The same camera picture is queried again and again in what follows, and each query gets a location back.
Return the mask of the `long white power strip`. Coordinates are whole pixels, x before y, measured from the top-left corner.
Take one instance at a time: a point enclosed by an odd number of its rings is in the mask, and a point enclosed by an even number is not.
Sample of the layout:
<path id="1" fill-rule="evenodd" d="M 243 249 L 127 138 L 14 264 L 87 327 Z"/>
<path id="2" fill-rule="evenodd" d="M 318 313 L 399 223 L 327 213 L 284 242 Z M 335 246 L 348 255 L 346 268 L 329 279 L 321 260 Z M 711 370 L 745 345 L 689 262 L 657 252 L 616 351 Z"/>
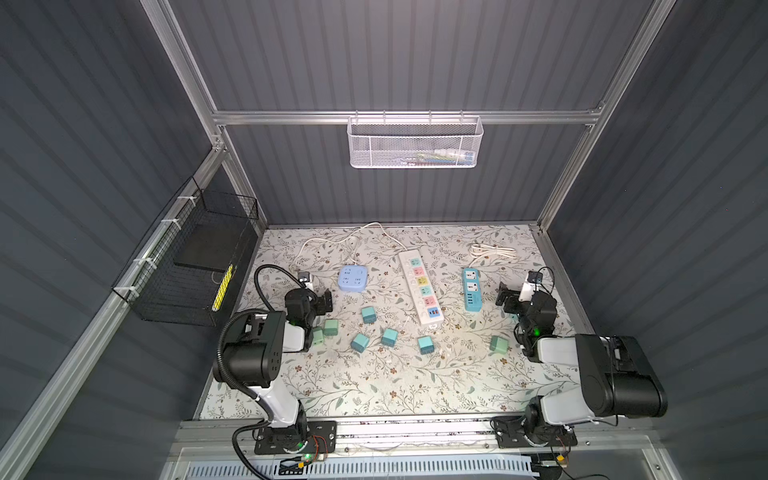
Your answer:
<path id="1" fill-rule="evenodd" d="M 422 326 L 434 326 L 442 323 L 445 316 L 420 252 L 417 249 L 403 251 L 398 254 L 398 258 L 419 323 Z"/>

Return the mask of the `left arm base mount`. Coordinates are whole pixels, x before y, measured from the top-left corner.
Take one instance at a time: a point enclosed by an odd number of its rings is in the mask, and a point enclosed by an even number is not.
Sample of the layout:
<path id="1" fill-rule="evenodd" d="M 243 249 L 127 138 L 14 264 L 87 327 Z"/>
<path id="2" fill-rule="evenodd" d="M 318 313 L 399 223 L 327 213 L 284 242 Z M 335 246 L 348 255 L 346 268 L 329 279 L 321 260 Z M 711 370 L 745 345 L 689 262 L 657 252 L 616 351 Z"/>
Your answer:
<path id="1" fill-rule="evenodd" d="M 253 435 L 256 455 L 329 454 L 336 448 L 338 423 L 308 421 L 285 428 L 263 428 Z"/>

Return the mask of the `items in white basket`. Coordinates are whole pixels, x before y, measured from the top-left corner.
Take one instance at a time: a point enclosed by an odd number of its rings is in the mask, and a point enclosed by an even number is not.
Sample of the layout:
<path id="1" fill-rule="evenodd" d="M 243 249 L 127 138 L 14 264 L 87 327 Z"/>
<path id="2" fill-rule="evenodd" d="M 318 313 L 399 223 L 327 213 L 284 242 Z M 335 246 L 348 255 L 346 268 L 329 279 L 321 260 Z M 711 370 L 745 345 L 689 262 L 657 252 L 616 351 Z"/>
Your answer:
<path id="1" fill-rule="evenodd" d="M 435 167 L 467 167 L 476 165 L 477 153 L 464 149 L 437 149 L 432 151 L 411 152 L 397 159 L 402 165 L 435 166 Z"/>

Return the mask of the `teal plug adapter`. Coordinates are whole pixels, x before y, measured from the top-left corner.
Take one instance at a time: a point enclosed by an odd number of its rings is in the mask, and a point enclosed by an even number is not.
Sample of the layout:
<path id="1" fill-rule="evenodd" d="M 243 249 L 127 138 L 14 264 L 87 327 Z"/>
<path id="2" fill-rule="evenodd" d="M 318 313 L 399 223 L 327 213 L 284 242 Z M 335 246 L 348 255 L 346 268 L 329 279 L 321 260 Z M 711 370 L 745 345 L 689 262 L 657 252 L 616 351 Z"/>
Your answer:
<path id="1" fill-rule="evenodd" d="M 377 320 L 376 310 L 372 306 L 362 308 L 361 316 L 364 324 L 374 324 Z"/>
<path id="2" fill-rule="evenodd" d="M 370 344 L 370 338 L 362 333 L 358 333 L 351 341 L 351 348 L 358 352 L 363 353 Z"/>
<path id="3" fill-rule="evenodd" d="M 417 344 L 421 355 L 428 355 L 435 351 L 434 341 L 430 336 L 419 337 Z"/>
<path id="4" fill-rule="evenodd" d="M 397 343 L 399 333 L 391 328 L 386 328 L 381 336 L 381 344 L 387 347 L 394 347 Z"/>

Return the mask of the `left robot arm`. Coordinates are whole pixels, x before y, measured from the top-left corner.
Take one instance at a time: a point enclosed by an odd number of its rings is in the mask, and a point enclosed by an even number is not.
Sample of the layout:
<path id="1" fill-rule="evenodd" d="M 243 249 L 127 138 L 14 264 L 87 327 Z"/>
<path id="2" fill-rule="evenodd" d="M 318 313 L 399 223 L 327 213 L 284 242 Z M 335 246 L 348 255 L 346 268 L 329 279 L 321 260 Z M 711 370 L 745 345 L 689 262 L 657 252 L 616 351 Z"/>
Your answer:
<path id="1" fill-rule="evenodd" d="M 314 321 L 333 311 L 333 299 L 329 290 L 318 296 L 297 288 L 285 301 L 285 311 L 250 308 L 232 314 L 220 332 L 212 371 L 216 381 L 262 408 L 262 428 L 299 435 L 309 426 L 301 402 L 279 379 L 284 344 L 289 338 L 298 342 L 300 352 L 308 350 Z"/>

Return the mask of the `teal power strip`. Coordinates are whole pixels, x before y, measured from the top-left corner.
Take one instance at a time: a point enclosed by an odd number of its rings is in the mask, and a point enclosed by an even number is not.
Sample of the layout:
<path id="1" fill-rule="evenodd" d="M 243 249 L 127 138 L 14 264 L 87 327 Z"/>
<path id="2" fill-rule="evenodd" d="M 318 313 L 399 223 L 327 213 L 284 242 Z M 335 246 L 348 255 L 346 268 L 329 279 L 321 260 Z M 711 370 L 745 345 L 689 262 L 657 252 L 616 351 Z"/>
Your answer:
<path id="1" fill-rule="evenodd" d="M 480 312 L 482 309 L 482 292 L 480 274 L 474 268 L 464 268 L 462 272 L 464 305 L 468 312 Z"/>

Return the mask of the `blue square power socket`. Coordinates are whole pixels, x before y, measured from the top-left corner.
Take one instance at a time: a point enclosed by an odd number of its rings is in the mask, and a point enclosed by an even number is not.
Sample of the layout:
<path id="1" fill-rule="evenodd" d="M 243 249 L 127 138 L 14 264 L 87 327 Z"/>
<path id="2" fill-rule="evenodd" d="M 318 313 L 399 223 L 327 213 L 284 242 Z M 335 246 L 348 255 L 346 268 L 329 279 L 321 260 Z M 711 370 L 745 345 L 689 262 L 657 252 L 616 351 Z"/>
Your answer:
<path id="1" fill-rule="evenodd" d="M 368 283 L 368 268 L 362 265 L 344 265 L 341 267 L 337 285 L 341 291 L 362 293 Z"/>

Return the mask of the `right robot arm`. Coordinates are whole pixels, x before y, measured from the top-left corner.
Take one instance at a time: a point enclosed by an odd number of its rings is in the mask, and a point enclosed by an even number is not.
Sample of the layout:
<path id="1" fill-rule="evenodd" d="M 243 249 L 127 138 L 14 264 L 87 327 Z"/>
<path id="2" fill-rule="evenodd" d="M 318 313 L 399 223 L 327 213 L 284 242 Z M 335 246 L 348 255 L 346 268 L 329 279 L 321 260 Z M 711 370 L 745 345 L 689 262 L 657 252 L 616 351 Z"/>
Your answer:
<path id="1" fill-rule="evenodd" d="M 501 283 L 495 304 L 517 317 L 513 337 L 527 360 L 575 367 L 579 373 L 577 386 L 529 401 L 515 434 L 530 445 L 573 446 L 577 425 L 666 414 L 667 394 L 635 338 L 556 335 L 557 301 L 537 283 L 526 282 L 520 290 Z"/>

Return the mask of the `green plug adapter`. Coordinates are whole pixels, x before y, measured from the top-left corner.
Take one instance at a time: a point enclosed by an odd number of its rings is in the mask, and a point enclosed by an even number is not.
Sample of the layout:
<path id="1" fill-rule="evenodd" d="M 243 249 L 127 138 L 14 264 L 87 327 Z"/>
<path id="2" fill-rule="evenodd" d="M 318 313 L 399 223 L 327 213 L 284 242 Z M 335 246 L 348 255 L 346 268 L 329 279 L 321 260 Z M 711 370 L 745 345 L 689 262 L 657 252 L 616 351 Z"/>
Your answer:
<path id="1" fill-rule="evenodd" d="M 311 335 L 312 335 L 312 345 L 313 346 L 318 346 L 318 345 L 323 345 L 324 344 L 325 335 L 324 335 L 324 331 L 323 331 L 322 328 L 314 328 L 312 330 L 312 332 L 311 332 Z"/>
<path id="2" fill-rule="evenodd" d="M 325 336 L 334 337 L 339 334 L 339 321 L 335 319 L 328 319 L 323 326 L 323 333 Z"/>
<path id="3" fill-rule="evenodd" d="M 498 335 L 493 335 L 489 343 L 489 349 L 493 353 L 504 355 L 508 352 L 509 341 Z"/>

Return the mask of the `white vented cover strip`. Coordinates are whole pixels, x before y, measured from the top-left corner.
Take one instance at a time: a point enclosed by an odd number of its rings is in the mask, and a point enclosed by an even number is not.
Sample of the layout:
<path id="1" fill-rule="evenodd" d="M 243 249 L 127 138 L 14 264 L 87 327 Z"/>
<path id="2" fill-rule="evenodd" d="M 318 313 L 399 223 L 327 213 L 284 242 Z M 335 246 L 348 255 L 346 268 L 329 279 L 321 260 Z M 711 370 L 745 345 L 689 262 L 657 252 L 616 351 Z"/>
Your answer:
<path id="1" fill-rule="evenodd" d="M 277 460 L 256 460 L 253 468 L 270 479 L 537 479 L 532 459 L 505 454 L 336 457 L 301 470 Z"/>

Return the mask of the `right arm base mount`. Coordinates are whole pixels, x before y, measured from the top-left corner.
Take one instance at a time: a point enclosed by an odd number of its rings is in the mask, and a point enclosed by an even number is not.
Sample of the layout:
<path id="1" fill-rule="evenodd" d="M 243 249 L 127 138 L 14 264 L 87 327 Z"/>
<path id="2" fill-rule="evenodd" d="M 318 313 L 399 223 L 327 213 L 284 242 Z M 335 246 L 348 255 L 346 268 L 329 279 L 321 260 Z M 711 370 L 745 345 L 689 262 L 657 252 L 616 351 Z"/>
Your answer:
<path id="1" fill-rule="evenodd" d="M 534 424 L 522 415 L 497 416 L 490 420 L 490 427 L 499 448 L 540 448 L 563 447 L 570 449 L 578 445 L 575 432 L 565 426 Z"/>

